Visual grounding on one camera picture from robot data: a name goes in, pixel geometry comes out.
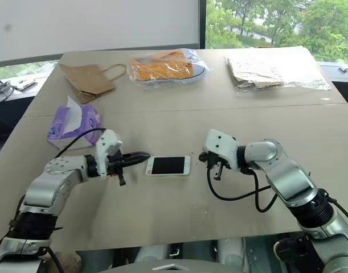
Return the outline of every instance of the window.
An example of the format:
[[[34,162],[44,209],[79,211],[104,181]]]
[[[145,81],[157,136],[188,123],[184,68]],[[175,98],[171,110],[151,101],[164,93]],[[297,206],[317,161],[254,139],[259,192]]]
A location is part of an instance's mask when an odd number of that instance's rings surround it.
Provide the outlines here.
[[[58,61],[54,60],[0,67],[0,80],[38,73],[49,75],[57,63]]]
[[[290,46],[348,63],[348,0],[207,0],[206,48]]]

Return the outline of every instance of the table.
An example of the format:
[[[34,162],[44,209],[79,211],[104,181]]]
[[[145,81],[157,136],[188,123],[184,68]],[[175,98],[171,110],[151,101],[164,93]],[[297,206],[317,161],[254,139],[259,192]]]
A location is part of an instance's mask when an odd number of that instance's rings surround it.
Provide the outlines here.
[[[61,63],[98,63],[104,68],[111,62],[128,63],[132,53],[139,52],[74,52],[65,54]],[[114,92],[92,101],[102,114],[103,126],[119,133],[123,152],[191,155],[191,173],[147,177],[146,165],[139,164],[124,170],[127,186],[120,187],[116,177],[77,186],[58,220],[57,226],[64,228],[52,236],[54,249],[107,249],[299,230],[279,200],[261,214],[254,197],[224,202],[211,194],[206,166],[197,160],[210,128],[243,143],[277,139],[288,156],[311,171],[318,186],[348,210],[348,104],[342,96],[334,87],[327,92],[278,88],[237,94],[225,66],[227,53],[227,49],[198,51],[214,70],[192,85],[144,90],[125,76],[114,82]],[[312,59],[309,64],[316,65]],[[67,95],[73,92],[57,67],[0,153],[0,237],[19,197],[58,152],[46,142],[46,134]],[[86,148],[67,154],[93,152]],[[259,179],[260,186],[266,185],[263,173]],[[251,177],[230,171],[224,171],[222,182],[214,182],[214,187],[226,196],[254,188]],[[261,192],[262,206],[272,195]]]

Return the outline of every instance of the white wall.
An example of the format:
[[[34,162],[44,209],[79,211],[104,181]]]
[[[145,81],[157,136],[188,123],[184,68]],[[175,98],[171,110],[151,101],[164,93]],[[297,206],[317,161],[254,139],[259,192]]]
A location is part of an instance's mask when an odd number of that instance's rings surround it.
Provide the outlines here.
[[[0,61],[198,36],[198,0],[0,0]]]

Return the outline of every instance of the purple tissue box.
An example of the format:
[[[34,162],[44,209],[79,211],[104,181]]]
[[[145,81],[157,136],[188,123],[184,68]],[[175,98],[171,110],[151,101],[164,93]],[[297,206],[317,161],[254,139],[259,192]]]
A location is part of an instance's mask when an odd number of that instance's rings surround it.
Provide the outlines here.
[[[61,150],[81,133],[100,126],[100,114],[92,105],[86,104],[80,105],[80,107],[82,110],[80,127],[74,131],[65,133],[63,133],[63,131],[69,108],[61,106],[57,109],[55,118],[52,121],[50,131],[47,135],[47,141],[56,148]],[[94,145],[99,138],[99,134],[99,131],[93,131],[84,135],[75,142],[70,149],[84,148]]]

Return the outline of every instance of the robotic arm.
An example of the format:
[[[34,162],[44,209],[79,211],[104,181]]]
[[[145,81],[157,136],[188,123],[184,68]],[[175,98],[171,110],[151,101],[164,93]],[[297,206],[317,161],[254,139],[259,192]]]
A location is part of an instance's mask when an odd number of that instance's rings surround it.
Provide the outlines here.
[[[105,130],[96,143],[96,155],[61,156],[47,163],[44,172],[26,191],[18,215],[0,243],[0,262],[7,255],[39,257],[48,251],[50,236],[71,190],[90,177],[117,175],[124,185],[122,168],[147,160],[150,155],[122,155],[118,135]]]
[[[265,139],[241,145],[233,137],[210,130],[204,154],[211,169],[219,164],[215,179],[220,180],[223,167],[239,172],[243,168],[265,172],[271,188],[297,218],[300,228],[310,236],[323,261],[324,273],[348,272],[348,224],[328,203],[304,169],[287,157],[279,142]]]

